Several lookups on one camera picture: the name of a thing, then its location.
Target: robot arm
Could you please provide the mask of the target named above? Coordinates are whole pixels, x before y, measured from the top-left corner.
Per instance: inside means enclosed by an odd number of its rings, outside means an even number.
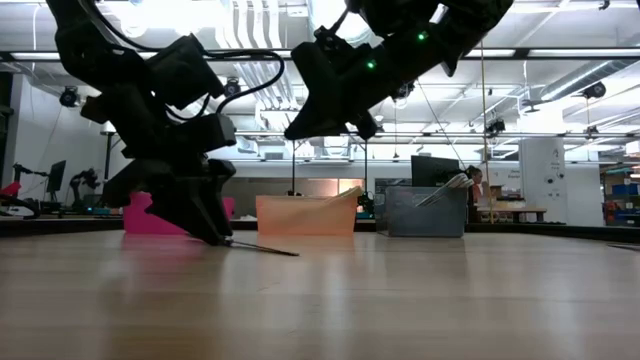
[[[81,114],[114,125],[127,145],[123,154],[134,160],[105,184],[103,201],[114,207],[129,203],[129,193],[144,188],[152,195],[147,209],[204,241],[218,245],[232,234],[223,209],[222,185],[235,174],[228,161],[207,160],[206,152],[235,144],[234,127],[221,110],[230,101],[275,83],[284,72],[262,86],[225,99],[216,114],[203,112],[180,123],[167,115],[167,105],[183,109],[207,96],[217,98],[223,86],[203,59],[193,36],[184,36],[164,49],[137,45],[119,34],[100,14],[93,0],[47,0],[58,24],[60,60],[73,76],[101,91]],[[429,23],[439,3],[448,7],[442,20]],[[337,26],[316,31],[314,43],[292,51],[310,96],[286,130],[288,139],[346,132],[358,127],[368,139],[376,125],[367,109],[398,88],[442,63],[452,76],[457,60],[493,28],[512,0],[348,0],[381,45],[353,48],[335,35]],[[158,53],[143,60],[121,40]],[[237,50],[218,55],[271,56],[265,50]]]

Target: ceiling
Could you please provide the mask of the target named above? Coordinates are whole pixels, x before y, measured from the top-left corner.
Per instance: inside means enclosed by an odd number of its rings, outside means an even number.
[[[315,1],[321,1],[323,6],[338,7],[338,11],[342,8],[342,0]],[[236,7],[234,14],[237,21],[239,17],[237,0],[232,2]],[[303,41],[310,40],[309,17],[304,16],[304,13],[309,11],[307,1],[279,0],[278,2],[282,47],[290,49]],[[112,22],[118,24],[119,17],[117,11],[113,9],[117,9],[117,6],[122,6],[123,3],[107,1],[101,9]],[[622,46],[625,40],[640,33],[640,12],[635,1],[612,1],[612,6],[605,11],[597,9],[599,4],[600,0],[516,0],[510,12],[484,39],[484,46],[616,47]],[[248,32],[251,36],[253,23],[251,11],[249,13]],[[216,21],[221,21],[219,20],[221,16],[224,14],[212,11],[211,24],[207,25],[210,27],[204,27],[197,33],[198,39],[206,48],[220,48],[220,44],[216,41],[214,27]],[[21,3],[0,2],[1,51],[33,50],[34,39],[36,50],[55,51],[55,30],[55,21],[46,6],[23,3],[23,1]],[[148,46],[165,46],[177,37],[173,29],[158,28],[147,30],[136,41]],[[439,129],[439,126],[434,128],[437,125],[436,117],[447,131],[470,131],[474,128],[481,131],[483,100],[486,101],[486,108],[491,108],[499,102],[504,102],[505,96],[520,96],[520,99],[526,99],[526,92],[518,92],[519,90],[541,88],[587,63],[588,61],[568,60],[529,60],[527,62],[487,60],[484,64],[483,91],[483,64],[480,61],[462,61],[451,78],[447,77],[440,67],[422,75],[417,81],[420,86],[409,96],[406,104],[394,106],[394,103],[387,99],[371,108],[370,112],[373,115],[381,115],[382,123],[387,124],[385,125],[387,128],[391,126],[389,131],[396,129],[396,122],[398,131],[435,131]],[[211,63],[216,74],[222,77],[240,76],[236,65]],[[13,65],[12,69],[28,73],[24,64]],[[78,85],[77,80],[71,78],[60,64],[39,63],[35,68],[35,74],[38,78],[36,83],[48,89],[59,89],[70,84]],[[288,64],[287,76],[295,90],[298,103],[302,104],[307,92],[292,63]],[[592,101],[588,112],[585,111],[584,99],[572,97],[566,97],[540,108],[543,112],[548,109],[560,111],[564,115],[566,130],[571,131],[580,131],[589,123],[623,113],[633,115],[634,111],[638,111],[640,115],[640,105],[636,105],[636,99],[640,98],[640,88],[634,88],[640,84],[639,65],[631,65],[609,76],[603,80],[603,83],[608,88],[607,95],[603,99]],[[83,91],[87,94],[92,92],[86,87]],[[491,95],[483,99],[483,94],[489,95],[489,93]],[[255,113],[256,104],[255,98],[245,98],[232,103],[226,109],[230,114],[238,115],[235,117],[237,126],[243,129],[245,126],[251,127],[250,122]],[[502,117],[507,123],[508,130],[518,131],[520,122],[528,116],[524,113],[526,108],[522,108],[518,101],[515,101],[515,97],[510,104],[512,106],[506,109],[496,108],[500,109],[500,113],[489,112],[489,120]],[[617,122],[607,129],[607,132],[635,130],[640,130],[640,116],[631,116],[625,121]]]

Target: person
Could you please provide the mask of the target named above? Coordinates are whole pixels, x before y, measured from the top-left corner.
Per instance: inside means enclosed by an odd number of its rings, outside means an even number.
[[[469,166],[467,169],[467,173],[471,176],[473,180],[473,202],[477,203],[478,200],[484,195],[484,191],[482,188],[482,170],[478,169],[475,166]]]

